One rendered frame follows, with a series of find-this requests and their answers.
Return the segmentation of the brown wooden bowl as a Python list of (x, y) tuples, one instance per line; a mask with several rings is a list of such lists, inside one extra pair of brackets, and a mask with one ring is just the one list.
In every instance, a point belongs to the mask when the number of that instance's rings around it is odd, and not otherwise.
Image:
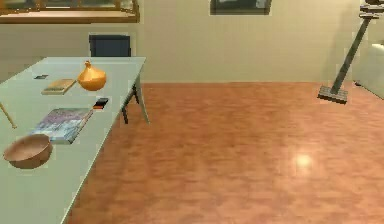
[(46, 163), (53, 150), (50, 138), (44, 134), (22, 137), (9, 145), (3, 158), (19, 169), (34, 169)]

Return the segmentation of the small black orange box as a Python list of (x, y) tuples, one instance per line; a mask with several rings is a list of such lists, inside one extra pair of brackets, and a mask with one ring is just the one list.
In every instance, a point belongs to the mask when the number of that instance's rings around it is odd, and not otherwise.
[(99, 98), (96, 103), (93, 105), (93, 109), (103, 109), (108, 103), (108, 98)]

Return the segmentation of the dark blue chair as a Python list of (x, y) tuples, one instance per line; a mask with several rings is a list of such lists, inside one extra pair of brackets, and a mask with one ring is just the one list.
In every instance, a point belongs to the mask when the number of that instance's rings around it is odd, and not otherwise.
[[(97, 35), (89, 36), (90, 53), (92, 57), (131, 57), (131, 38), (127, 35)], [(124, 122), (128, 123), (128, 115), (126, 106), (135, 97), (137, 104), (141, 104), (139, 96), (139, 87), (134, 83), (131, 92), (124, 101), (124, 106), (121, 109)]]

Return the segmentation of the orange round vase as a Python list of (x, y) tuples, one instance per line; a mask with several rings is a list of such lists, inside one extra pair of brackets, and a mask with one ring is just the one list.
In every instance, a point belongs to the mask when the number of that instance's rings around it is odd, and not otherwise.
[(84, 63), (84, 70), (78, 75), (77, 82), (88, 91), (97, 91), (106, 84), (106, 73), (94, 67), (90, 61)]

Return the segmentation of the colourful large book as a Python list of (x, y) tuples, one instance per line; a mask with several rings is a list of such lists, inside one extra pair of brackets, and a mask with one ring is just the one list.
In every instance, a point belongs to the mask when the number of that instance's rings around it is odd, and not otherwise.
[(57, 108), (37, 124), (32, 134), (44, 134), (54, 144), (72, 144), (92, 114), (90, 108)]

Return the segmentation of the tan small book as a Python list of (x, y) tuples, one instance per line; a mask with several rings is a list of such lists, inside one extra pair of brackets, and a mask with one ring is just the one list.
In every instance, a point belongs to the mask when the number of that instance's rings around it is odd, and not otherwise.
[(50, 83), (41, 91), (42, 95), (64, 95), (74, 84), (75, 79), (60, 79)]

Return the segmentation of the wooden framed window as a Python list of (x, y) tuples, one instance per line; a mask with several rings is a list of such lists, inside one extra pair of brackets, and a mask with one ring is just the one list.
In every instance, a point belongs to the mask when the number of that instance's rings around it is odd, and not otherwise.
[(138, 0), (0, 0), (0, 24), (139, 22)]

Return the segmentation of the pale green table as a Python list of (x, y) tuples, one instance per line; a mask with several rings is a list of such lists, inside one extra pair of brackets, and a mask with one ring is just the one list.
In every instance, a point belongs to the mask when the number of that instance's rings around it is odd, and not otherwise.
[[(86, 61), (106, 72), (105, 86), (89, 92), (79, 85), (64, 95), (44, 96), (51, 82), (76, 78)], [(17, 125), (0, 111), (0, 224), (62, 224), (87, 177), (124, 101), (145, 63), (143, 57), (47, 57), (0, 84), (0, 102)], [(34, 79), (48, 75), (46, 79)], [(22, 138), (55, 108), (90, 108), (109, 99), (90, 117), (75, 141), (56, 145), (50, 159), (36, 169), (18, 169), (3, 151)]]

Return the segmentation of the thin wooden stick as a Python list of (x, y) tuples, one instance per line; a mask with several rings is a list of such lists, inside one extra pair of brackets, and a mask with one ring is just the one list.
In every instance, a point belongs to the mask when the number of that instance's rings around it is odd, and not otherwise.
[(3, 111), (3, 113), (5, 114), (6, 118), (8, 119), (8, 121), (10, 122), (11, 126), (13, 129), (16, 129), (17, 128), (17, 125), (15, 124), (15, 122), (13, 121), (13, 119), (11, 118), (11, 116), (9, 115), (9, 113), (7, 112), (6, 108), (4, 107), (4, 105), (0, 102), (0, 109)]

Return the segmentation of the dark framed wall picture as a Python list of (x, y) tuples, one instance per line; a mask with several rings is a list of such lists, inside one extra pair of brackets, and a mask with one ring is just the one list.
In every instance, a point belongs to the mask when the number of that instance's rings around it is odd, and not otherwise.
[(210, 0), (211, 15), (268, 15), (272, 0)]

